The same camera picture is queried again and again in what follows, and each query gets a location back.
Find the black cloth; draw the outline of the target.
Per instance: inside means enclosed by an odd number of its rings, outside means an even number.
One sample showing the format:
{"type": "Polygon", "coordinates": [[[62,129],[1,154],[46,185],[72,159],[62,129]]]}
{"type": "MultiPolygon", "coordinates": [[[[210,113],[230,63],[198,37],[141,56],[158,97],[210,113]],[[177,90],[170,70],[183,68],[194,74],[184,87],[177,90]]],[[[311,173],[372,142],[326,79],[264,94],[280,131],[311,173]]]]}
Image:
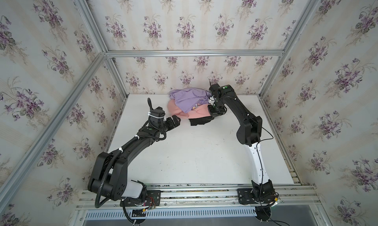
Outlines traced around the black cloth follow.
{"type": "Polygon", "coordinates": [[[191,126],[205,125],[211,122],[214,118],[212,116],[189,119],[191,126]]]}

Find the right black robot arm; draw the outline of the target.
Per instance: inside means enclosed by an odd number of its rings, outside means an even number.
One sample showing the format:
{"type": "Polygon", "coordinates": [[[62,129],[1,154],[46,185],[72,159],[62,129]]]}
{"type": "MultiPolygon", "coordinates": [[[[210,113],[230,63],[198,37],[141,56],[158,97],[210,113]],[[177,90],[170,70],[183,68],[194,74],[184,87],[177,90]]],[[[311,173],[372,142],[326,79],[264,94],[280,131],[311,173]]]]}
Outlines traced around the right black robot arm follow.
{"type": "Polygon", "coordinates": [[[261,157],[262,118],[247,109],[230,85],[213,84],[209,92],[214,99],[214,103],[208,107],[210,115],[213,118],[222,116],[227,110],[234,114],[240,125],[236,132],[237,140],[247,148],[252,160],[252,189],[248,194],[240,196],[240,203],[248,204],[253,200],[267,206],[273,205],[278,197],[261,157]]]}

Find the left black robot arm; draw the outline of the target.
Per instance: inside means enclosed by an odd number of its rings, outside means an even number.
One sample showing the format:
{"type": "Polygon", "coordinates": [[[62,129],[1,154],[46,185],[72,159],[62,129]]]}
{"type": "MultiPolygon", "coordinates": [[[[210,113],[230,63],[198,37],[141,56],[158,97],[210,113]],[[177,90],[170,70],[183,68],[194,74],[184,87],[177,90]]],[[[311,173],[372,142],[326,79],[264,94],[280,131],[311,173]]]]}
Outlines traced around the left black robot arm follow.
{"type": "Polygon", "coordinates": [[[180,122],[181,119],[176,115],[167,119],[150,117],[122,147],[110,153],[100,153],[88,181],[88,191],[95,193],[96,197],[113,201],[120,199],[129,190],[128,183],[137,184],[128,179],[129,164],[143,150],[157,141],[165,140],[166,133],[178,127],[180,122]]]}

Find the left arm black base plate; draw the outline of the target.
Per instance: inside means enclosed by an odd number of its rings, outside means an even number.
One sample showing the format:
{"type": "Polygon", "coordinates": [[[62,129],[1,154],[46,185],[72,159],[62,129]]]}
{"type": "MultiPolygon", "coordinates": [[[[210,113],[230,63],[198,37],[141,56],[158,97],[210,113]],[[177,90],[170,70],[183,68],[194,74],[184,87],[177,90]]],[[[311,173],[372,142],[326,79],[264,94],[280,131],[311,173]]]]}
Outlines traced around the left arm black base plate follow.
{"type": "Polygon", "coordinates": [[[125,207],[156,207],[160,205],[161,191],[153,190],[142,192],[139,198],[122,197],[120,206],[125,207]]]}

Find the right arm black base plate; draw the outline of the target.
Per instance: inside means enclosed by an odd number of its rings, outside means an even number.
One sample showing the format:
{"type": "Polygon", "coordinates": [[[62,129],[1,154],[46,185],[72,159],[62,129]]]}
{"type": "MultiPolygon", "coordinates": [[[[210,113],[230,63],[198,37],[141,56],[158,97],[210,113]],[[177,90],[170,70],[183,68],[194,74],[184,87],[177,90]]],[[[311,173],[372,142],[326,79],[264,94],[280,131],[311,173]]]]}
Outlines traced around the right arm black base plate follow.
{"type": "Polygon", "coordinates": [[[261,192],[254,188],[237,189],[238,202],[242,205],[262,204],[272,205],[278,200],[279,194],[275,191],[270,193],[261,192]]]}

